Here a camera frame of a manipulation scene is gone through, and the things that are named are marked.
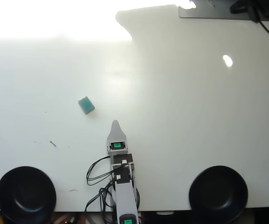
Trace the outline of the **white gripper with motor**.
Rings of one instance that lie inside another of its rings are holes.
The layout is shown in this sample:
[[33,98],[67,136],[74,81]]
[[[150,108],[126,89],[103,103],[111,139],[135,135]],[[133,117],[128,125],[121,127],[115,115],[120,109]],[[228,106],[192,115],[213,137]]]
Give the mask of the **white gripper with motor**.
[[118,120],[112,122],[111,131],[107,138],[108,154],[127,154],[127,138],[122,131]]

